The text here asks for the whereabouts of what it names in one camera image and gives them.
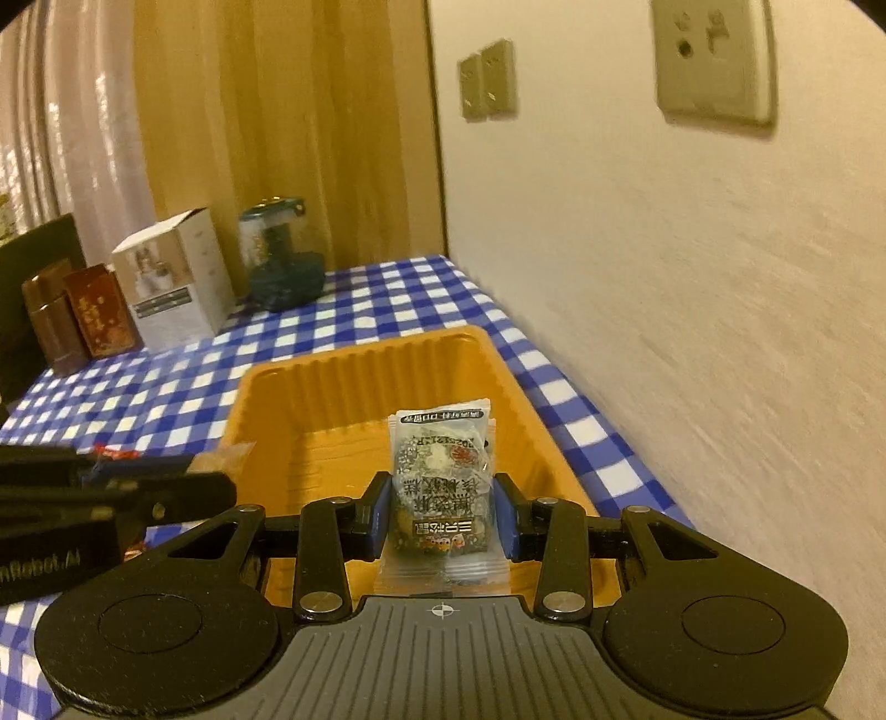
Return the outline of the grey clear snack packet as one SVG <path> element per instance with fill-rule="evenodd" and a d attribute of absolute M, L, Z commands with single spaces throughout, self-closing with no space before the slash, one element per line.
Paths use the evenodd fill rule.
<path fill-rule="evenodd" d="M 388 428 L 392 491 L 375 591 L 447 597 L 509 593 L 509 561 L 494 510 L 491 400 L 399 409 Z"/>

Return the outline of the orange plastic tray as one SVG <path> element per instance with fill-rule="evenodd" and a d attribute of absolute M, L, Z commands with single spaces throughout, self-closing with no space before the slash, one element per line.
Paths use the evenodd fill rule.
<path fill-rule="evenodd" d="M 487 399 L 494 468 L 527 498 L 593 507 L 487 333 L 439 330 L 260 364 L 243 378 L 221 444 L 249 445 L 237 495 L 269 516 L 357 498 L 390 470 L 389 419 Z"/>

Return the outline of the black chair back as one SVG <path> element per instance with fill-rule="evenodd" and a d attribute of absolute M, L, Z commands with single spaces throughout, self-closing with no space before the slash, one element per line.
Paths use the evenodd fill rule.
<path fill-rule="evenodd" d="M 12 404 L 48 368 L 30 321 L 23 285 L 49 265 L 86 267 L 72 214 L 63 214 L 2 244 L 2 401 Z"/>

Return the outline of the blue white checkered tablecloth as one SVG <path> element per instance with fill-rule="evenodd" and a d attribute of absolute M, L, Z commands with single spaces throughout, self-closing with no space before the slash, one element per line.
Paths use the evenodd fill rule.
<path fill-rule="evenodd" d="M 240 378 L 254 364 L 464 324 L 490 335 L 597 508 L 612 516 L 649 506 L 685 519 L 605 415 L 441 255 L 332 271 L 314 305 L 237 312 L 211 341 L 129 352 L 67 378 L 44 373 L 3 423 L 2 440 L 192 455 L 221 440 Z"/>

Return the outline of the dark red gift box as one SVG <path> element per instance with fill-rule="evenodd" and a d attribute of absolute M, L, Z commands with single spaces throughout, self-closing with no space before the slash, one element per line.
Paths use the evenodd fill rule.
<path fill-rule="evenodd" d="M 72 271 L 63 278 L 63 286 L 91 357 L 107 358 L 141 347 L 117 277 L 107 265 Z"/>

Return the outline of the brown cylindrical tin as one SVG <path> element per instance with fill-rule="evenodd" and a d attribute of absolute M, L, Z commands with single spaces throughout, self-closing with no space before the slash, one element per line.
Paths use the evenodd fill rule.
<path fill-rule="evenodd" d="M 68 260 L 55 261 L 21 285 L 34 334 L 56 377 L 80 371 L 90 356 L 66 294 L 65 277 L 74 271 Z"/>

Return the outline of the green glass jar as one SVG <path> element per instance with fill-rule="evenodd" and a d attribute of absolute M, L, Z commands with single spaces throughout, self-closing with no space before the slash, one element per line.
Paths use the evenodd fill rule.
<path fill-rule="evenodd" d="M 254 306 L 284 312 L 308 305 L 323 294 L 324 256 L 297 244 L 305 220 L 302 198 L 267 198 L 240 213 L 240 255 Z"/>

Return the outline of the white product box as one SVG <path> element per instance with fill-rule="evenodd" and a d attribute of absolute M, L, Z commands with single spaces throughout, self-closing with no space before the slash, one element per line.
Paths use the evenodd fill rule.
<path fill-rule="evenodd" d="M 212 339 L 234 311 L 236 297 L 207 207 L 129 235 L 111 261 L 150 352 Z"/>

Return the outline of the beige window curtain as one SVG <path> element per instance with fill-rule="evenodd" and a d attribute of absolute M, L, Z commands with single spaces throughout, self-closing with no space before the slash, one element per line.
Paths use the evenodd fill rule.
<path fill-rule="evenodd" d="M 30 2 L 2 28 L 2 239 L 70 214 L 87 263 L 156 220 L 135 4 Z"/>

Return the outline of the double wall outlet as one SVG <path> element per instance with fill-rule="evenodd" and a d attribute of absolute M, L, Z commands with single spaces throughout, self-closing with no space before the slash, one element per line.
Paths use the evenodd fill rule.
<path fill-rule="evenodd" d="M 518 116 L 515 47 L 511 39 L 470 54 L 456 63 L 461 116 L 468 123 Z"/>

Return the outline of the beige wall socket plate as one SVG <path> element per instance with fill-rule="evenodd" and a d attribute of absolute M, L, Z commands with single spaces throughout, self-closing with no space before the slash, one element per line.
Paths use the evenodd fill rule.
<path fill-rule="evenodd" d="M 653 0 L 656 100 L 667 119 L 770 131 L 778 116 L 768 2 Z"/>

